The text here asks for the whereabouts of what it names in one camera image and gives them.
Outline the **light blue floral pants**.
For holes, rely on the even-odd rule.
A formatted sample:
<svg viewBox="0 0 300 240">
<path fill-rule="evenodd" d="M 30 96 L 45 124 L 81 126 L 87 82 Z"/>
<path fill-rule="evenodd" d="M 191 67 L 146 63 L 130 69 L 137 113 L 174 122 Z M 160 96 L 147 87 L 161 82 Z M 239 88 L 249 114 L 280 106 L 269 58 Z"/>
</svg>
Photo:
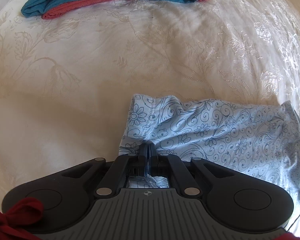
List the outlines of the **light blue floral pants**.
<svg viewBox="0 0 300 240">
<path fill-rule="evenodd" d="M 241 105 L 175 96 L 132 97 L 120 154 L 152 142 L 158 153 L 200 157 L 284 188 L 300 206 L 300 118 L 290 102 Z"/>
</svg>

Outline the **cream floral bedspread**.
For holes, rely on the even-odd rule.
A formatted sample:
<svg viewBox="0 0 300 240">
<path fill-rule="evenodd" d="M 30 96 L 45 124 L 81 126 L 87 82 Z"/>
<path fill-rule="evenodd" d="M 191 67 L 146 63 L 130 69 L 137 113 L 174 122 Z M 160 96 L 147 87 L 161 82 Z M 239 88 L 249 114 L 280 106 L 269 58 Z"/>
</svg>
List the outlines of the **cream floral bedspread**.
<svg viewBox="0 0 300 240">
<path fill-rule="evenodd" d="M 0 207 L 17 185 L 117 157 L 132 97 L 280 106 L 300 118 L 300 0 L 117 0 L 0 12 Z M 288 230 L 300 237 L 300 206 Z"/>
</svg>

